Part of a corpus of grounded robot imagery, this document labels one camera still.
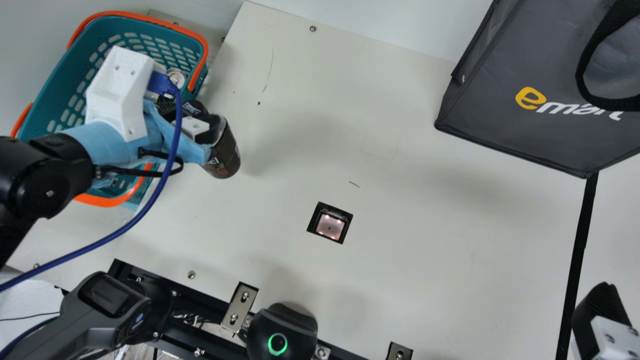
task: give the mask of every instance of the emart logo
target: emart logo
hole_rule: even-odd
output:
[[[516,95],[516,102],[521,107],[527,110],[536,110],[536,113],[558,114],[562,112],[564,115],[602,115],[606,110],[597,108],[591,104],[562,104],[560,102],[547,102],[547,97],[541,92],[532,87],[525,87],[518,95]],[[609,118],[615,121],[622,120],[620,115],[624,111],[612,111],[609,114]]]

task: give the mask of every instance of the black strap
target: black strap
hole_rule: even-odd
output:
[[[151,150],[146,150],[146,149],[143,149],[143,148],[139,148],[138,149],[138,157],[142,158],[143,156],[146,156],[146,155],[154,156],[156,158],[165,159],[165,160],[167,160],[169,158],[169,154],[164,153],[164,152],[151,151]],[[178,156],[175,157],[175,161],[174,162],[176,164],[178,164],[179,166],[177,168],[171,170],[169,175],[178,174],[184,168],[184,160],[182,160]],[[114,173],[119,174],[119,175],[130,175],[130,176],[141,176],[141,177],[161,177],[162,176],[162,172],[161,171],[138,170],[138,169],[135,169],[135,168],[121,168],[121,167],[114,167],[114,166],[111,166],[111,165],[104,165],[104,166],[95,167],[95,172],[96,172],[96,174],[98,174],[98,173],[105,174],[107,172],[114,172]]]
[[[598,185],[598,173],[593,174],[584,186],[582,197],[582,209],[578,218],[578,228],[575,232],[575,242],[573,243],[573,255],[569,266],[569,279],[566,283],[566,293],[564,295],[564,309],[560,323],[560,336],[558,337],[558,348],[556,350],[556,360],[566,360],[569,352],[569,340],[571,339],[571,317],[575,309],[575,300],[578,297],[578,285],[580,284],[580,272],[582,271],[582,260],[584,259],[584,249],[587,247],[589,237],[589,227],[591,225],[591,212],[593,211],[593,201],[596,197],[596,187]]]
[[[584,83],[584,73],[587,71],[587,66],[589,66],[589,62],[591,62],[591,58],[596,52],[598,45],[638,15],[640,15],[640,1],[617,0],[611,9],[609,9],[604,19],[602,19],[595,33],[593,33],[591,40],[589,40],[587,47],[584,49],[580,57],[580,62],[578,62],[575,80],[578,84],[580,94],[590,104],[609,111],[640,111],[640,94],[624,99],[607,99],[593,95]]]

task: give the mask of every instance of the blue cable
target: blue cable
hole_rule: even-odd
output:
[[[153,194],[151,195],[151,197],[149,198],[149,201],[147,201],[147,203],[144,205],[144,207],[142,207],[142,209],[140,210],[140,212],[138,214],[136,214],[136,216],[134,216],[131,221],[129,221],[128,223],[126,223],[125,225],[123,225],[121,228],[119,228],[118,230],[114,231],[113,233],[103,237],[102,239],[96,241],[95,243],[89,244],[81,249],[78,249],[74,252],[71,252],[67,255],[61,256],[58,259],[52,260],[44,265],[41,265],[38,268],[35,268],[33,270],[27,271],[26,273],[16,276],[13,279],[5,282],[4,284],[0,285],[0,291],[4,291],[7,290],[8,288],[11,288],[12,286],[16,286],[18,284],[20,284],[22,281],[28,280],[44,271],[47,271],[51,268],[54,268],[60,264],[64,264],[69,260],[75,259],[80,255],[84,255],[89,251],[93,251],[113,240],[115,240],[116,238],[118,238],[119,236],[123,235],[124,233],[126,233],[129,229],[131,229],[132,227],[134,227],[134,225],[136,225],[140,220],[142,220],[142,218],[149,212],[149,210],[151,209],[151,207],[153,206],[153,204],[156,202],[158,196],[160,195],[160,193],[162,192],[164,185],[166,184],[166,180],[169,178],[171,169],[173,167],[173,161],[175,160],[175,155],[178,151],[178,143],[180,142],[180,133],[181,133],[181,129],[182,129],[182,98],[180,97],[180,90],[178,90],[177,87],[175,87],[175,85],[168,79],[168,77],[166,76],[162,76],[159,77],[156,75],[156,73],[153,73],[152,79],[150,81],[149,84],[149,88],[151,89],[152,86],[157,86],[158,82],[160,82],[161,84],[161,90],[168,90],[174,97],[175,97],[175,103],[176,103],[176,107],[175,107],[175,131],[173,132],[173,140],[171,142],[171,150],[169,151],[169,157],[166,160],[166,165],[164,168],[164,171],[162,173],[162,176],[160,177],[160,181],[158,182],[158,185],[156,187],[156,189],[154,190]]]
[[[31,333],[36,332],[36,330],[38,330],[39,328],[47,325],[48,323],[52,322],[53,320],[57,319],[57,316],[54,316],[50,319],[46,319],[43,322],[39,323],[38,325],[30,328],[29,330],[23,332],[20,336],[18,336],[17,338],[13,339],[12,342],[10,342],[9,344],[7,344],[7,346],[4,347],[4,349],[2,349],[2,351],[0,351],[0,359],[4,359],[6,358],[7,355],[9,355],[9,352],[11,352],[11,350],[13,350],[13,348],[18,345],[18,343],[22,340],[24,340],[24,338],[26,338],[27,336],[31,335]]]

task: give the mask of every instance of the green light ring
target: green light ring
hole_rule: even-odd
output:
[[[281,336],[284,339],[284,347],[280,351],[273,350],[273,348],[271,347],[271,340],[273,340],[273,338],[275,338],[276,336]],[[276,332],[275,334],[271,335],[271,337],[269,338],[269,342],[267,343],[267,346],[269,346],[269,354],[273,356],[280,356],[282,355],[283,352],[287,350],[287,345],[288,345],[287,337],[284,336],[284,334],[280,334],[279,332]]]

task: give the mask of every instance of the black pole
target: black pole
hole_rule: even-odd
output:
[[[573,255],[571,257],[571,266],[569,267],[569,278],[566,283],[566,294],[564,296],[564,309],[562,312],[562,321],[560,323],[560,335],[558,337],[556,360],[566,360],[569,353],[569,341],[571,339],[571,317],[573,316],[575,301],[578,296],[578,285],[580,284],[582,260],[584,259],[584,249],[587,246],[587,238],[589,237],[591,212],[593,211],[593,201],[596,197],[597,185],[598,173],[595,173],[589,179],[587,179],[587,183],[584,186],[582,209],[580,210],[580,217],[578,218],[578,228],[575,232]]]

